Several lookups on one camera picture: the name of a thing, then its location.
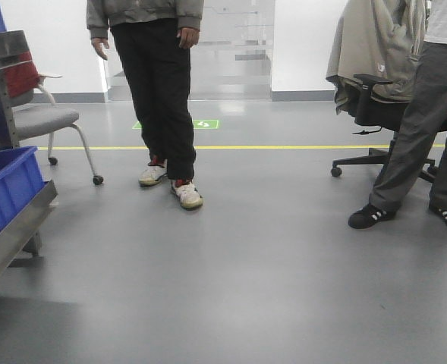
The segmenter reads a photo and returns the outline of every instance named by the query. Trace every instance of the person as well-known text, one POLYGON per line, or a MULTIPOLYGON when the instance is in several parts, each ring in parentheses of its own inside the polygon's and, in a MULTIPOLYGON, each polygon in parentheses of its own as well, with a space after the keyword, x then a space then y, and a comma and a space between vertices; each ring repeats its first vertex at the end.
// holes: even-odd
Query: person
POLYGON ((150 162, 141 187, 167 176, 184 209, 203 197, 193 184, 194 127, 187 108, 190 48, 200 38, 203 0, 88 0, 87 28, 98 56, 107 59, 114 36, 150 162))
MULTIPOLYGON (((434 0, 417 66, 411 103, 402 119, 390 161, 370 194, 369 203, 348 219, 355 229, 392 220, 414 185, 436 134, 447 119, 447 0, 434 0)), ((447 225, 447 138, 429 210, 447 225)))

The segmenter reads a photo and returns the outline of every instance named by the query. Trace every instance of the blue plastic crate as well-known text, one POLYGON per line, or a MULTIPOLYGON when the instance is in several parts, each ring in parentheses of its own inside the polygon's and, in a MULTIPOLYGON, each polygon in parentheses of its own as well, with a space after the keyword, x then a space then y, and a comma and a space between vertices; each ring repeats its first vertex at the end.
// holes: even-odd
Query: blue plastic crate
POLYGON ((0 151, 0 231, 43 188, 35 146, 0 151))

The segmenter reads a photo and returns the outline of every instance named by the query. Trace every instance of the green arrow marking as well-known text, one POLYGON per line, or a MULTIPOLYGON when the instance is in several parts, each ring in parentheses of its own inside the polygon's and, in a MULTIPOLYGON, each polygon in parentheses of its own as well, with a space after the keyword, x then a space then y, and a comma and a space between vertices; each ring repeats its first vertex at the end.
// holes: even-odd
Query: green arrow marking
MULTIPOLYGON (((220 120, 193 120, 194 129, 219 129, 220 120)), ((141 129, 139 121, 135 123, 132 129, 141 129)))

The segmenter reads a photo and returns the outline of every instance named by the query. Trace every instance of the baseboard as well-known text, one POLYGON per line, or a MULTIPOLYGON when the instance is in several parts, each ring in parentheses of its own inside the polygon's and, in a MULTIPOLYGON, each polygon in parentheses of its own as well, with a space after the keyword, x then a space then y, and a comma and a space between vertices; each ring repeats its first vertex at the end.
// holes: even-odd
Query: baseboard
POLYGON ((334 91, 272 91, 272 101, 333 101, 334 91))
MULTIPOLYGON (((109 100, 108 93, 53 93, 56 102, 60 104, 105 103, 109 100)), ((35 93, 34 103, 47 103, 48 98, 42 93, 35 93)))

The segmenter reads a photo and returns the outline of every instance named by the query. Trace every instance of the yellow floor line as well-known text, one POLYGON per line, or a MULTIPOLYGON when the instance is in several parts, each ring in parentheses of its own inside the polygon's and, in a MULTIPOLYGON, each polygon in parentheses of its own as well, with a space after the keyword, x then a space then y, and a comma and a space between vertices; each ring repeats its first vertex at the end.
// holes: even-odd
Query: yellow floor line
MULTIPOLYGON (((444 144, 434 144, 434 148, 444 148, 444 144)), ((368 149, 368 148, 388 148, 388 145, 371 145, 371 146, 195 146, 198 150, 301 150, 301 149, 368 149)), ((39 150, 47 150, 45 146, 39 147, 39 150)), ((83 150, 82 146, 56 146, 54 150, 83 150)), ((91 150, 146 150, 145 146, 91 146, 91 150)))

